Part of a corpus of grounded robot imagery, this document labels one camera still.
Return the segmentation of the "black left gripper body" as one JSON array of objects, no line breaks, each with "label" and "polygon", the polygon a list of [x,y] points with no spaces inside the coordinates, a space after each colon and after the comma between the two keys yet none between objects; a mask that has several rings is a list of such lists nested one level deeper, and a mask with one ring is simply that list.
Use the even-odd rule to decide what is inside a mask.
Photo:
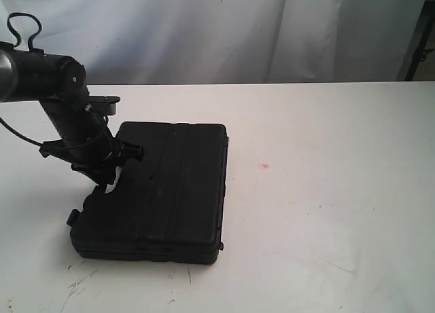
[{"label": "black left gripper body", "polygon": [[144,150],[113,136],[108,128],[108,117],[90,108],[73,107],[58,99],[41,100],[46,115],[60,139],[45,141],[39,148],[43,157],[52,156],[76,167],[89,167],[102,171],[106,165],[123,166],[128,159],[141,161]]}]

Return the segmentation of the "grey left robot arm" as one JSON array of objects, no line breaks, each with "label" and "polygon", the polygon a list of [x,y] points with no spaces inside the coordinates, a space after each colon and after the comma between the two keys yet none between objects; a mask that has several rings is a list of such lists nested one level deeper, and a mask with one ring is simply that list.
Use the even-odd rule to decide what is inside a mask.
[{"label": "grey left robot arm", "polygon": [[71,164],[98,185],[111,185],[116,168],[143,159],[143,148],[121,141],[108,128],[117,96],[92,96],[83,65],[70,56],[17,50],[1,44],[1,102],[37,101],[60,138],[38,143],[43,157]]}]

